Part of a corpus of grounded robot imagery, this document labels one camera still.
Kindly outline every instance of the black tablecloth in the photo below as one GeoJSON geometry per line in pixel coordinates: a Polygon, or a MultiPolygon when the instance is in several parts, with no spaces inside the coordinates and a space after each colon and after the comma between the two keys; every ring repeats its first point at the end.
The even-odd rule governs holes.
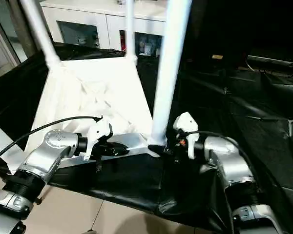
{"type": "MultiPolygon", "coordinates": [[[[122,56],[122,52],[57,44],[63,60],[122,56]]],[[[153,110],[158,60],[139,57],[137,70],[153,110]]],[[[47,75],[37,54],[0,78],[0,127],[12,139],[28,132],[47,75]]],[[[245,149],[256,178],[293,233],[293,78],[249,71],[199,73],[180,69],[168,125],[188,111],[200,130],[234,138],[245,149]]],[[[20,143],[24,148],[26,141],[20,143]]],[[[7,167],[0,160],[0,175],[7,167]]],[[[215,168],[186,156],[178,163],[138,155],[59,169],[51,185],[99,197],[217,233],[232,233],[230,209],[215,168]]]]}

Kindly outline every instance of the black cable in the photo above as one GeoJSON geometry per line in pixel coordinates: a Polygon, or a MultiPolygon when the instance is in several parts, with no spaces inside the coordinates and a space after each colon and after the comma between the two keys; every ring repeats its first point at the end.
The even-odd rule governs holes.
{"type": "Polygon", "coordinates": [[[100,118],[98,117],[93,117],[93,116],[75,116],[75,117],[69,117],[69,118],[63,118],[63,119],[60,119],[60,120],[57,120],[57,121],[54,121],[54,122],[51,122],[51,123],[48,123],[46,125],[43,125],[39,128],[36,128],[32,131],[30,131],[29,133],[25,133],[24,135],[22,135],[21,137],[17,138],[15,141],[13,141],[11,144],[9,144],[8,146],[6,146],[3,150],[0,151],[0,157],[5,153],[7,152],[11,147],[13,147],[15,144],[17,144],[20,140],[22,140],[23,138],[29,136],[29,135],[32,135],[33,133],[35,132],[38,132],[44,128],[47,128],[47,127],[50,127],[52,125],[55,125],[57,123],[61,123],[61,122],[65,122],[65,121],[68,121],[68,120],[73,120],[73,119],[83,119],[83,118],[91,118],[93,119],[94,121],[98,122],[100,120],[100,118]]]}

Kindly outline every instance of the black fabric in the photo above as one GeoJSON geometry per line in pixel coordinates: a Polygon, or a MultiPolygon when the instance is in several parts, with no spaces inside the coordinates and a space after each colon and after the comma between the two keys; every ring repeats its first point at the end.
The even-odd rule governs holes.
{"type": "MultiPolygon", "coordinates": [[[[56,50],[62,59],[123,55],[71,45],[57,45],[56,50]]],[[[157,67],[156,59],[138,58],[137,70],[151,111],[157,67]]],[[[168,126],[188,111],[200,130],[239,142],[283,229],[293,234],[293,80],[248,71],[198,73],[181,67],[168,126]]],[[[36,55],[0,78],[0,127],[11,138],[30,129],[46,73],[43,56],[36,55]]],[[[171,128],[167,135],[173,135],[171,128]]],[[[59,169],[50,184],[190,226],[232,233],[216,169],[186,155],[180,159],[138,155],[103,161],[99,174],[96,165],[89,163],[59,169]]]]}

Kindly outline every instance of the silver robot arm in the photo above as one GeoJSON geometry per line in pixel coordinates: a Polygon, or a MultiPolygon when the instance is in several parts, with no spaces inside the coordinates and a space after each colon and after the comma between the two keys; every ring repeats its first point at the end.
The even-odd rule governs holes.
{"type": "MultiPolygon", "coordinates": [[[[110,125],[106,129],[97,140],[111,137],[110,125]]],[[[87,145],[87,138],[77,133],[52,130],[45,135],[42,144],[29,154],[14,175],[7,178],[6,185],[0,190],[0,234],[25,232],[22,220],[28,217],[61,159],[86,152],[87,145]]]]}
{"type": "MultiPolygon", "coordinates": [[[[181,114],[173,127],[179,133],[198,131],[197,123],[188,112],[181,114]]],[[[199,134],[191,135],[186,135],[185,139],[188,157],[195,159],[194,149],[203,150],[205,162],[217,167],[237,231],[241,234],[283,234],[271,207],[261,198],[253,173],[236,147],[238,144],[231,138],[215,136],[198,142],[199,134]],[[270,225],[261,220],[268,220],[270,225]]]]}

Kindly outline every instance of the glass cabinet door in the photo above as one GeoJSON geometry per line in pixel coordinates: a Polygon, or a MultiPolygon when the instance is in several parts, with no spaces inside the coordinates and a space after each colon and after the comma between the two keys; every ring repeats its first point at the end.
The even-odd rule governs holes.
{"type": "MultiPolygon", "coordinates": [[[[122,50],[126,49],[126,32],[120,30],[122,50]]],[[[159,57],[162,44],[162,36],[147,33],[135,33],[136,54],[159,57]]]]}
{"type": "MultiPolygon", "coordinates": [[[[126,49],[126,19],[106,16],[109,41],[112,49],[126,49]]],[[[136,54],[158,57],[161,51],[165,22],[150,19],[134,19],[136,54]]]]}
{"type": "Polygon", "coordinates": [[[57,21],[64,43],[100,48],[97,26],[57,21]]]}

